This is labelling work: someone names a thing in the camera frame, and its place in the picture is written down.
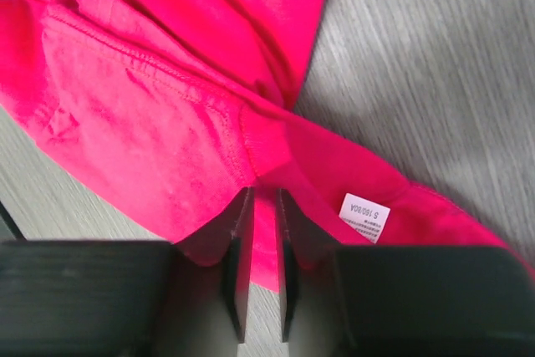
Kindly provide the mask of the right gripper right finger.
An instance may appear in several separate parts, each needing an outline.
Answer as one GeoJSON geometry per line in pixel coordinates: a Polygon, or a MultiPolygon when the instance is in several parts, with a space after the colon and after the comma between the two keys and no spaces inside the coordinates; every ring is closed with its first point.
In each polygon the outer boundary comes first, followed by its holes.
{"type": "Polygon", "coordinates": [[[531,356],[534,282],[501,247],[349,246],[277,196],[292,356],[531,356]]]}

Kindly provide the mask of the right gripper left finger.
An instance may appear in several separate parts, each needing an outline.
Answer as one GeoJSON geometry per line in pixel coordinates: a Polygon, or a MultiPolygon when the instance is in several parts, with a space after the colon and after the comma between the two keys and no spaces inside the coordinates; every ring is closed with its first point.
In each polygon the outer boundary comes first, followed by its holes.
{"type": "Polygon", "coordinates": [[[245,339],[254,191],[178,243],[1,244],[4,356],[234,356],[245,339]]]}

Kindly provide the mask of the red t shirt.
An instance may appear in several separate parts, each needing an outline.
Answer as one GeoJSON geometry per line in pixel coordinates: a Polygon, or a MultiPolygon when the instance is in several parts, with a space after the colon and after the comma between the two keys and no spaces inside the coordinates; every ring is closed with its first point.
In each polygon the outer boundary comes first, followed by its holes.
{"type": "Polygon", "coordinates": [[[534,0],[1,0],[1,104],[179,242],[256,193],[352,245],[487,245],[534,267],[534,0]]]}

